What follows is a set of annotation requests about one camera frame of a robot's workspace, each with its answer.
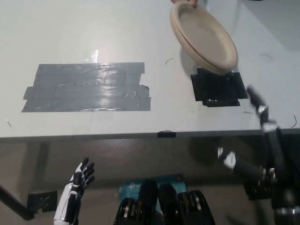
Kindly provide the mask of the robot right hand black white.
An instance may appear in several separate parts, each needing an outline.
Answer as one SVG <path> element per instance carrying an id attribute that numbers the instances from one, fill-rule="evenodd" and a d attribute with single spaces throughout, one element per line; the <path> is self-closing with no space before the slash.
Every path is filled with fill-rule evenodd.
<path id="1" fill-rule="evenodd" d="M 222 147 L 218 148 L 217 157 L 228 169 L 245 178 L 244 188 L 249 200 L 269 198 L 276 214 L 299 214 L 300 190 L 282 145 L 281 129 L 254 87 L 248 86 L 247 93 L 260 121 L 267 159 L 262 166 L 256 166 Z"/>

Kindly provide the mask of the person hand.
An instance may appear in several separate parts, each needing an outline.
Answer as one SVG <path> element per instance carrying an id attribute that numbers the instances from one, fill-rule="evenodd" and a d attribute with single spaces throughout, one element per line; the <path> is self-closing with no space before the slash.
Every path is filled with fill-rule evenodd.
<path id="1" fill-rule="evenodd" d="M 173 4 L 180 2 L 180 1 L 187 1 L 187 2 L 189 2 L 190 5 L 192 5 L 192 7 L 197 8 L 198 0 L 171 0 L 171 2 Z"/>

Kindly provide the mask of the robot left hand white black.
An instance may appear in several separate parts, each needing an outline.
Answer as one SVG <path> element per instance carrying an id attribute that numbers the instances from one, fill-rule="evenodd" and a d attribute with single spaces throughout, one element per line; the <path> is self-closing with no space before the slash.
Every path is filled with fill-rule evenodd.
<path id="1" fill-rule="evenodd" d="M 95 179 L 93 173 L 94 163 L 89 163 L 89 159 L 84 158 L 64 187 L 53 218 L 55 225 L 79 224 L 81 198 L 85 189 Z"/>

